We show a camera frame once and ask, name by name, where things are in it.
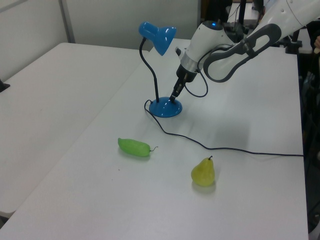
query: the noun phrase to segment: black cable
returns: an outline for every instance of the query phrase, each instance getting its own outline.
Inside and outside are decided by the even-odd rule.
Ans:
[[[235,12],[238,10],[238,8],[240,8],[240,4],[239,4],[239,6],[234,10],[234,12],[228,17],[228,20],[229,20],[229,18],[231,18],[231,17],[235,14]]]
[[[235,18],[234,18],[234,26],[236,26],[236,22],[237,22],[237,14],[238,14],[238,8],[236,8],[236,13],[235,13]]]
[[[184,83],[185,90],[187,90],[188,93],[190,93],[192,96],[194,96],[194,97],[196,97],[196,98],[204,98],[205,96],[207,96],[208,91],[209,91],[208,83],[207,83],[205,77],[203,76],[203,74],[202,74],[202,72],[201,72],[201,70],[200,70],[200,68],[199,68],[199,63],[200,63],[200,61],[201,61],[206,55],[208,55],[209,53],[211,53],[211,50],[208,51],[206,54],[204,54],[204,55],[199,59],[197,65],[196,65],[196,68],[197,68],[196,71],[197,71],[198,73],[200,73],[200,75],[201,75],[201,77],[202,77],[202,79],[203,79],[203,81],[204,81],[204,83],[205,83],[205,87],[206,87],[205,94],[204,94],[204,95],[201,95],[201,96],[193,94],[193,93],[187,88],[186,83]]]
[[[312,214],[312,212],[320,205],[320,200],[311,208],[310,211],[308,211],[308,216],[310,216],[310,214]]]
[[[218,50],[227,51],[227,50],[229,50],[229,49],[232,48],[232,47],[233,47],[233,45],[229,45],[229,44],[219,44],[219,45],[217,45],[214,49],[212,49],[212,50],[208,51],[207,53],[205,53],[205,54],[199,59],[199,61],[197,62],[197,65],[196,65],[196,71],[197,71],[197,73],[199,73],[199,74],[201,75],[201,77],[202,77],[202,79],[203,79],[203,81],[204,81],[204,83],[205,83],[206,91],[205,91],[205,94],[204,94],[204,95],[195,95],[194,93],[192,93],[192,92],[187,88],[186,83],[184,83],[184,87],[185,87],[185,89],[187,90],[187,92],[188,92],[189,94],[191,94],[192,96],[194,96],[194,97],[196,97],[196,98],[204,98],[205,96],[207,96],[208,91],[209,91],[209,88],[208,88],[208,83],[207,83],[207,81],[206,81],[206,78],[205,78],[205,76],[202,74],[201,69],[200,69],[200,67],[199,67],[199,64],[200,64],[201,60],[202,60],[206,55],[211,54],[211,53],[214,53],[215,51],[218,51]]]
[[[150,69],[152,75],[153,75],[153,81],[154,81],[154,90],[155,90],[155,100],[156,102],[158,103],[159,102],[159,93],[158,93],[158,82],[157,82],[157,77],[156,77],[156,74],[155,74],[155,71],[152,69],[152,67],[147,63],[147,61],[145,60],[143,54],[142,54],[142,47],[145,43],[147,39],[144,37],[142,39],[142,42],[140,44],[140,47],[139,47],[139,54],[140,54],[140,57],[142,59],[142,61],[144,62],[144,64]]]
[[[159,125],[159,127],[161,128],[161,130],[168,135],[171,136],[177,136],[177,137],[182,137],[185,139],[188,139],[196,144],[199,144],[201,147],[207,149],[207,150],[233,150],[233,151],[240,151],[240,152],[244,152],[244,153],[248,153],[248,154],[253,154],[253,155],[270,155],[270,156],[284,156],[284,157],[303,157],[303,155],[300,154],[281,154],[281,153],[267,153],[267,152],[253,152],[253,151],[247,151],[247,150],[243,150],[243,149],[239,149],[239,148],[233,148],[233,147],[207,147],[205,145],[203,145],[202,143],[188,137],[188,136],[184,136],[181,134],[176,134],[176,133],[171,133],[171,132],[167,132],[163,129],[163,127],[161,126],[160,122],[156,119],[156,117],[146,108],[147,103],[150,102],[151,104],[153,103],[151,100],[147,100],[144,103],[144,110],[149,113],[151,115],[151,117],[153,117],[153,119],[156,121],[156,123]]]

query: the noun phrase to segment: table surface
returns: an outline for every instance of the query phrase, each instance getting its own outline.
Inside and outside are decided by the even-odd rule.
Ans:
[[[235,21],[235,19],[236,20],[239,19],[240,8],[238,9],[238,12],[236,12],[237,7],[239,7],[239,5],[240,5],[240,3],[233,3],[232,4],[232,6],[230,8],[230,12],[229,12],[229,19],[228,19],[229,23],[233,23]],[[244,19],[245,20],[257,20],[258,16],[259,16],[258,11],[252,9],[252,3],[246,3],[245,4]]]
[[[140,61],[137,50],[62,43],[6,81],[0,216],[22,204]]]
[[[167,53],[146,57],[169,96],[180,64],[174,39]],[[302,154],[297,57],[269,48],[225,83],[209,82],[195,98],[185,90],[182,112],[162,118],[164,129],[210,147]],[[189,84],[195,94],[200,76]],[[144,111],[154,99],[153,78],[141,63],[99,115],[0,230],[24,240],[307,240],[302,157],[210,151],[164,134]],[[139,158],[117,139],[156,150]],[[191,170],[213,155],[215,184],[199,187]]]

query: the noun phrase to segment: black power cord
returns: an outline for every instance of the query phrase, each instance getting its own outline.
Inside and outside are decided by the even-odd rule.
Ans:
[[[212,54],[212,53],[214,53],[215,51],[218,51],[218,50],[227,51],[227,50],[229,50],[229,49],[232,48],[232,47],[233,47],[233,45],[229,45],[229,44],[219,44],[219,45],[217,45],[214,49],[206,52],[206,53],[199,59],[199,61],[197,62],[196,72],[201,75],[201,77],[202,77],[202,79],[203,79],[203,81],[204,81],[204,83],[205,83],[205,87],[206,87],[206,91],[205,91],[205,94],[204,94],[204,95],[195,95],[194,93],[192,93],[192,92],[187,88],[186,83],[184,83],[184,88],[185,88],[185,90],[187,90],[187,92],[188,92],[189,94],[191,94],[192,96],[194,96],[194,97],[196,97],[196,98],[204,98],[205,96],[207,96],[208,91],[209,91],[209,88],[208,88],[208,83],[207,83],[207,81],[206,81],[206,78],[205,78],[205,76],[202,74],[201,69],[200,69],[200,67],[199,67],[199,64],[200,64],[201,60],[202,60],[205,56],[207,56],[208,54]]]
[[[177,137],[182,137],[185,139],[188,139],[196,144],[199,144],[201,147],[207,149],[207,150],[233,150],[233,151],[240,151],[240,152],[244,152],[247,154],[253,154],[253,155],[271,155],[271,156],[283,156],[283,157],[303,157],[303,155],[300,154],[281,154],[281,153],[268,153],[268,152],[254,152],[254,151],[247,151],[247,150],[243,150],[240,148],[233,148],[233,147],[207,147],[205,145],[203,145],[202,143],[200,143],[197,140],[194,140],[188,136],[185,135],[181,135],[181,134],[176,134],[176,133],[171,133],[171,132],[167,132],[164,130],[164,128],[161,126],[160,122],[157,120],[157,118],[146,108],[147,103],[150,102],[151,104],[153,103],[151,100],[147,100],[144,103],[144,110],[149,113],[151,115],[151,117],[153,117],[153,119],[156,121],[156,123],[159,125],[159,127],[161,128],[161,130],[168,135],[171,136],[177,136]]]

